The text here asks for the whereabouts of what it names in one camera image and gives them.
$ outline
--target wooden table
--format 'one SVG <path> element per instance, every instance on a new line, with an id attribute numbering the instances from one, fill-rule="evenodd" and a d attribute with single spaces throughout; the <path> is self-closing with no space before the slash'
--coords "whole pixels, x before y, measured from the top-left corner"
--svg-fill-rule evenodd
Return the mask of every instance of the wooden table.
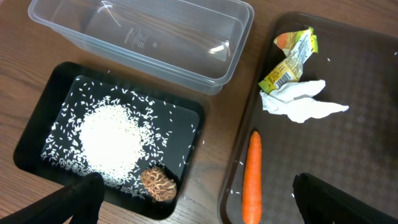
<path id="1" fill-rule="evenodd" d="M 184 88 L 177 94 L 198 100 L 206 108 L 204 145 L 196 149 L 182 196 L 174 214 L 163 223 L 218 223 L 216 204 L 224 172 L 243 115 L 253 76 L 272 24 L 287 11 L 301 11 L 398 37 L 395 0 L 249 0 L 256 13 L 248 42 L 233 79 L 216 96 Z M 53 68 L 72 61 L 132 81 L 164 89 L 153 77 L 86 53 L 27 15 L 28 0 L 0 5 L 0 218 L 58 190 L 61 185 L 19 170 L 14 148 Z M 104 203 L 99 223 L 155 223 Z"/>

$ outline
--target candy wrapper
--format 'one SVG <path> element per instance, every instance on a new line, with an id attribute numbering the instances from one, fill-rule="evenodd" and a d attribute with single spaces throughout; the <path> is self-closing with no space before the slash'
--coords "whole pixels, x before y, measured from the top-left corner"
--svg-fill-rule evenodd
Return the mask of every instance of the candy wrapper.
<path id="1" fill-rule="evenodd" d="M 307 30 L 281 34 L 274 43 L 283 50 L 286 58 L 259 83 L 267 94 L 287 82 L 298 82 L 303 74 L 305 61 L 313 52 L 318 53 L 317 37 L 311 27 Z"/>

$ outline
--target carrot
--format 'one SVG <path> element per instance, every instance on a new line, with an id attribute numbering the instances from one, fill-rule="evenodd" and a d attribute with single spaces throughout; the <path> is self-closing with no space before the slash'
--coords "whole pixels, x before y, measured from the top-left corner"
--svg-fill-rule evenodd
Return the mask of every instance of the carrot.
<path id="1" fill-rule="evenodd" d="M 255 131 L 250 137 L 243 179 L 242 216 L 246 224 L 258 224 L 261 220 L 261 150 L 260 134 Z"/>

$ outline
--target transparent storage box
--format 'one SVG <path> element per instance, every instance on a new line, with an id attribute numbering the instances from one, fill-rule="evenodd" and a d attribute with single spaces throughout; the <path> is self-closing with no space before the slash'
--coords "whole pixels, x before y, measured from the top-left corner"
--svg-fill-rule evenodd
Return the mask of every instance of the transparent storage box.
<path id="1" fill-rule="evenodd" d="M 33 0 L 29 16 L 83 50 L 215 95 L 234 73 L 254 11 L 233 0 Z"/>

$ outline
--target tray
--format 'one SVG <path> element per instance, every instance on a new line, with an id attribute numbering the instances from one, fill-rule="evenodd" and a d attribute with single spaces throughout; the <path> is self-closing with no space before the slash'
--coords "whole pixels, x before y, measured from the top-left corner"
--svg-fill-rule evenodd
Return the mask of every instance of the tray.
<path id="1" fill-rule="evenodd" d="M 349 105 L 344 113 L 303 124 L 262 110 L 259 80 L 283 52 L 279 34 L 312 26 L 319 54 L 304 65 L 300 81 L 326 80 L 315 98 Z M 364 203 L 398 217 L 398 40 L 300 13 L 275 24 L 234 147 L 220 198 L 221 223 L 243 223 L 241 194 L 249 135 L 262 137 L 261 223 L 303 223 L 293 198 L 296 174 L 309 172 Z"/>
<path id="2" fill-rule="evenodd" d="M 160 147 L 162 155 L 156 157 L 151 155 L 154 151 L 149 146 L 144 146 L 149 159 L 138 161 L 139 169 L 132 171 L 137 170 L 134 174 L 139 177 L 146 167 L 164 166 L 167 175 L 177 183 L 179 192 L 187 176 L 194 152 L 194 147 L 189 147 L 189 145 L 196 144 L 203 126 L 205 114 L 202 106 L 194 101 L 146 86 L 130 84 L 71 62 L 65 62 L 54 69 L 18 142 L 14 152 L 15 165 L 22 170 L 63 185 L 81 178 L 71 170 L 60 167 L 60 158 L 66 156 L 62 150 L 57 150 L 59 155 L 52 160 L 49 160 L 50 157 L 42 158 L 40 155 L 48 153 L 46 149 L 53 142 L 70 147 L 68 137 L 74 137 L 71 134 L 72 126 L 65 124 L 68 123 L 72 113 L 77 117 L 83 117 L 92 99 L 98 100 L 105 95 L 109 95 L 112 99 L 119 99 L 120 104 L 129 103 L 141 113 L 145 112 L 151 102 L 151 108 L 154 110 L 151 115 L 158 117 L 151 122 L 160 128 L 159 132 L 162 131 L 164 137 L 168 137 L 168 142 L 165 147 Z M 49 134 L 53 136 L 52 142 L 46 142 Z M 133 184 L 125 183 L 123 187 L 127 189 L 133 187 Z M 143 186 L 139 185 L 134 189 L 143 190 Z M 149 196 L 133 197 L 126 190 L 121 192 L 107 187 L 105 192 L 105 201 L 155 220 L 170 216 L 177 200 L 178 194 L 172 201 L 153 202 Z"/>

